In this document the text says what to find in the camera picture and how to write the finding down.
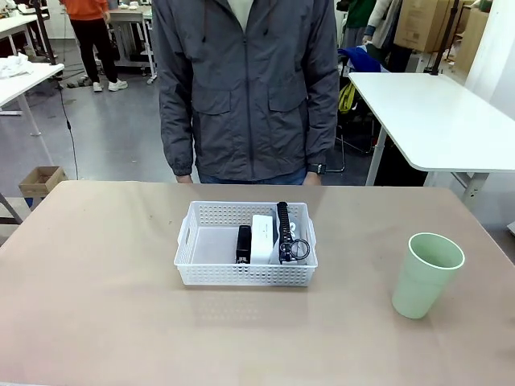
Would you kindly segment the person in grey jacket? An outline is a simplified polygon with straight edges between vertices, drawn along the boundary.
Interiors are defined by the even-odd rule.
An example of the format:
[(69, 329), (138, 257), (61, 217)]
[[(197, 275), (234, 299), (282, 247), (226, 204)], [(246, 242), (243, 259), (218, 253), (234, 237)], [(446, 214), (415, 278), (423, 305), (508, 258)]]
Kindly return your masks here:
[(334, 0), (152, 0), (159, 81), (192, 95), (192, 179), (303, 185), (310, 87), (337, 70)]

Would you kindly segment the white rectangular box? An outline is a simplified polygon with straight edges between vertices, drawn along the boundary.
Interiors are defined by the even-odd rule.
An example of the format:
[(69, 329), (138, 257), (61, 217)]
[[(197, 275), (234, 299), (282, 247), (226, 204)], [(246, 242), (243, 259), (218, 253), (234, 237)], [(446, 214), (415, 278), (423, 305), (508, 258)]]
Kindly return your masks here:
[(251, 224), (251, 265), (276, 265), (278, 250), (275, 248), (277, 233), (273, 216), (253, 215)]

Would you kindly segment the white metal frame workbench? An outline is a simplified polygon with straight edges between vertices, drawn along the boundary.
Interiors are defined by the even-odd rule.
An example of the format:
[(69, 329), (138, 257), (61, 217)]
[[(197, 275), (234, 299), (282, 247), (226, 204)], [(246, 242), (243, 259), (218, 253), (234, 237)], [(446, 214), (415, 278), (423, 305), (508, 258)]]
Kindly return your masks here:
[(148, 84), (157, 78), (153, 52), (151, 0), (117, 0), (110, 11), (118, 68), (139, 68)]

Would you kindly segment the person in beige jacket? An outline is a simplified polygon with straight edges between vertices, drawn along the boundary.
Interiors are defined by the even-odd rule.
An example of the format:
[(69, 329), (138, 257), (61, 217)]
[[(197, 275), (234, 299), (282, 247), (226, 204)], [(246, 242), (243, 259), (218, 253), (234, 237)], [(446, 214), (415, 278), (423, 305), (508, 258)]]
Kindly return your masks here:
[(402, 3), (403, 0), (376, 0), (363, 36), (363, 44), (371, 43), (381, 51), (390, 72), (396, 60), (393, 41)]

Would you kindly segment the black stapler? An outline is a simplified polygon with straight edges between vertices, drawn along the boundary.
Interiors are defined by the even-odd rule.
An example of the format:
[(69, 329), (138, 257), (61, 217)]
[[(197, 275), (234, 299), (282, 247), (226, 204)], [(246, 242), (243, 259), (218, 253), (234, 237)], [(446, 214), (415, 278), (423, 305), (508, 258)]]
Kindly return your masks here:
[(249, 264), (251, 256), (252, 230), (249, 225), (240, 225), (237, 234), (236, 264)]

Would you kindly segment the person in orange top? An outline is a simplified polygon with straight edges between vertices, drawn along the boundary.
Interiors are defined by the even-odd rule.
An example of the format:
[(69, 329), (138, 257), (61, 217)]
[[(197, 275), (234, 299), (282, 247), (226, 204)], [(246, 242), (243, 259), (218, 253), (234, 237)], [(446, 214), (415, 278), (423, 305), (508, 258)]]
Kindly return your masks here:
[(100, 55), (100, 61), (109, 82), (109, 91), (117, 92), (127, 88), (127, 82), (119, 79), (114, 64), (107, 29), (107, 24), (110, 22), (108, 0), (59, 0), (59, 3), (64, 6), (70, 19), (86, 74), (93, 83), (93, 91), (101, 92), (103, 89), (93, 54), (94, 48)]

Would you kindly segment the person's right forearm grey sleeve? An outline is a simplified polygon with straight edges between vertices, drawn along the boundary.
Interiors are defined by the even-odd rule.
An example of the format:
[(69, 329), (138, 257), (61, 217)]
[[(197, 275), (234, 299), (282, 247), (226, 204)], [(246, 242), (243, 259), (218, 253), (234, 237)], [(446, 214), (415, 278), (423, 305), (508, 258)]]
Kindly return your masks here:
[(174, 175), (191, 175), (193, 166), (191, 90), (174, 79), (159, 81), (163, 153)]

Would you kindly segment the small open cardboard box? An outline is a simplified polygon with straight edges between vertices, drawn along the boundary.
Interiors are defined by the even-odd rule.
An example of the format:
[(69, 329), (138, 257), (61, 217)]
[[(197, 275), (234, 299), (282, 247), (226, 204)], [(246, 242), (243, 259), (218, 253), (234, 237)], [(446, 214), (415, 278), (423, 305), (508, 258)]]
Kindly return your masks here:
[(61, 166), (38, 166), (19, 183), (23, 197), (43, 198), (60, 182), (68, 180)]

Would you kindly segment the white table with white legs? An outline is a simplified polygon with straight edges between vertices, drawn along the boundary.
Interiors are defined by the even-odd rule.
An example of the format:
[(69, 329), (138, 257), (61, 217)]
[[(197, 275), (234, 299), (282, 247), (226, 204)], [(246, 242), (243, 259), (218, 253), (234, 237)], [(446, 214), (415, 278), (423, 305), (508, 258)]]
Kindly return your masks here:
[(34, 71), (32, 73), (0, 80), (0, 109), (12, 101), (17, 101), (21, 108), (21, 115), (24, 116), (30, 124), (31, 136), (40, 136), (41, 133), (35, 123), (25, 93), (63, 70), (63, 64), (51, 65), (40, 63), (34, 64)]

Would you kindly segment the black metal table leg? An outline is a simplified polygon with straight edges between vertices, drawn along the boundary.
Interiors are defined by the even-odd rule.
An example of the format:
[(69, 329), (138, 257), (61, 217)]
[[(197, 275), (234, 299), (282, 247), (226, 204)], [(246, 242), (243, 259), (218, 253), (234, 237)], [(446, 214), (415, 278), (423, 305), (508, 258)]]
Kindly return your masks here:
[(10, 216), (0, 216), (0, 225), (20, 225), (23, 223), (22, 218), (15, 209), (9, 204), (7, 199), (0, 193), (0, 204), (9, 212)]

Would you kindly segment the white card packaging sheet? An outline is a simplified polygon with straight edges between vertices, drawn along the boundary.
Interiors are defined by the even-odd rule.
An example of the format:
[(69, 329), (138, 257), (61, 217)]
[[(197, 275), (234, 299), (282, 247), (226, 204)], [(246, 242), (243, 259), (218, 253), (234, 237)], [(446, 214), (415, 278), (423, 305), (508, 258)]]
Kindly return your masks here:
[(273, 225), (276, 227), (273, 230), (273, 250), (270, 254), (269, 264), (270, 265), (306, 265), (307, 258), (311, 252), (311, 246), (307, 240), (301, 235), (302, 228), (300, 222), (297, 220), (290, 221), (290, 235), (292, 241), (290, 242), (290, 260), (280, 260), (280, 240), (279, 240), (279, 225), (278, 220), (273, 220)]

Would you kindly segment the person in green top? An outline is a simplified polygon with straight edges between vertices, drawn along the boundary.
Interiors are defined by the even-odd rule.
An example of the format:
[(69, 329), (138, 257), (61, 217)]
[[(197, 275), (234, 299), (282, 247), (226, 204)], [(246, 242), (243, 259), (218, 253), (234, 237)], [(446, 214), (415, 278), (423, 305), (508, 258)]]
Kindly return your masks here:
[(336, 9), (347, 13), (342, 48), (362, 44), (365, 29), (377, 0), (339, 0)]

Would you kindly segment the yellow green bag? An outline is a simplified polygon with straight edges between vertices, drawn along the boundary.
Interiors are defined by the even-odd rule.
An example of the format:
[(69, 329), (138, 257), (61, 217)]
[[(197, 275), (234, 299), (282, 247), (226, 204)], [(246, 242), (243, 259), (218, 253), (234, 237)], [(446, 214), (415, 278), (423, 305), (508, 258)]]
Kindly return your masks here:
[(340, 90), (338, 110), (341, 114), (347, 114), (352, 110), (355, 93), (356, 88), (353, 83), (348, 83)]

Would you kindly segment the person's left forearm grey sleeve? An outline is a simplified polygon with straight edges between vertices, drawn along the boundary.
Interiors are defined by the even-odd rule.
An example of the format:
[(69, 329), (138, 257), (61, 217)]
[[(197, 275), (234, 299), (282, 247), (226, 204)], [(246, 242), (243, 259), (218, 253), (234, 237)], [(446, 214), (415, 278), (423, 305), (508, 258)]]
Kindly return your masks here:
[(326, 77), (309, 89), (305, 151), (308, 164), (325, 164), (334, 146), (339, 102), (339, 80)]

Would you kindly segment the black table frame post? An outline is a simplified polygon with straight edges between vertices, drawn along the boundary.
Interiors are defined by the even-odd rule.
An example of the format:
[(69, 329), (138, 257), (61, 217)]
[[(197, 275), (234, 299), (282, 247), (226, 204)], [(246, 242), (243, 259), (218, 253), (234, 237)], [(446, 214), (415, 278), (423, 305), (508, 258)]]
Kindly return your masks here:
[(54, 53), (53, 53), (53, 50), (52, 50), (52, 46), (50, 44), (50, 41), (49, 41), (49, 38), (48, 38), (48, 35), (47, 35), (47, 29), (46, 29), (45, 24), (44, 24), (43, 12), (41, 10), (41, 0), (34, 0), (34, 8), (35, 8), (35, 13), (36, 13), (36, 16), (37, 16), (37, 19), (38, 19), (38, 26), (39, 26), (39, 29), (40, 29), (40, 34), (41, 34), (42, 39), (43, 39), (44, 48), (45, 48), (45, 52), (46, 52), (47, 58), (49, 59), (49, 61), (50, 61), (50, 63), (52, 65), (56, 65), (56, 58), (54, 56)]

